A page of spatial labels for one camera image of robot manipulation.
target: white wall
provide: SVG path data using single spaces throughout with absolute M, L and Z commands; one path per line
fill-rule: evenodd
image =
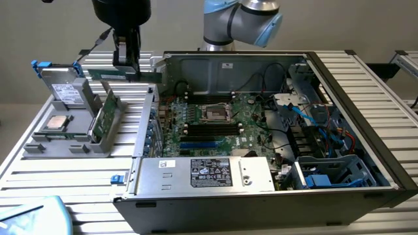
M 389 61 L 395 49 L 418 50 L 418 0 L 279 2 L 284 20 L 267 49 L 354 49 L 367 62 Z M 202 41 L 203 0 L 151 3 L 152 17 L 142 27 L 143 50 L 195 50 Z M 0 103 L 43 103 L 49 93 L 31 70 L 31 60 L 71 63 L 106 28 L 89 0 L 52 4 L 1 0 Z M 254 48 L 238 44 L 238 49 Z M 112 49 L 111 40 L 98 48 Z M 413 79 L 403 79 L 402 85 L 418 87 Z

